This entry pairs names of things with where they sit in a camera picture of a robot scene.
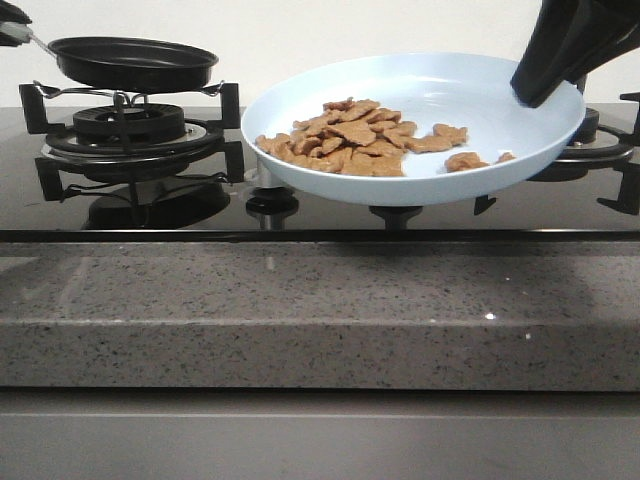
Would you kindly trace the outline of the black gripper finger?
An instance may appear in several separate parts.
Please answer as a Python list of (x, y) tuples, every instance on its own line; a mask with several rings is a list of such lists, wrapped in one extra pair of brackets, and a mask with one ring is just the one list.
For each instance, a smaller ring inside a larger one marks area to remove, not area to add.
[(13, 22), (18, 24), (31, 24), (31, 18), (19, 7), (9, 3), (0, 2), (0, 22)]
[(511, 86), (522, 103), (538, 107), (562, 82), (638, 47), (637, 1), (544, 1)]
[(1, 46), (7, 46), (7, 47), (17, 47), (17, 46), (20, 45), (20, 41), (14, 39), (12, 37), (1, 35), (0, 36), (0, 45)]

